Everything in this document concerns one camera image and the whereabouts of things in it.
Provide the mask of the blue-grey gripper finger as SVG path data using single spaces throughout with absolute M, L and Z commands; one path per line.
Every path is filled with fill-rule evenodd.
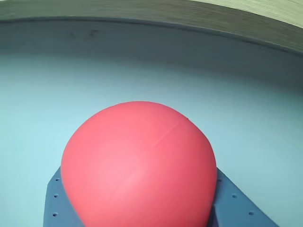
M 221 170 L 208 227 L 278 227 Z
M 44 227 L 83 227 L 64 190 L 61 169 L 55 172 L 47 185 Z

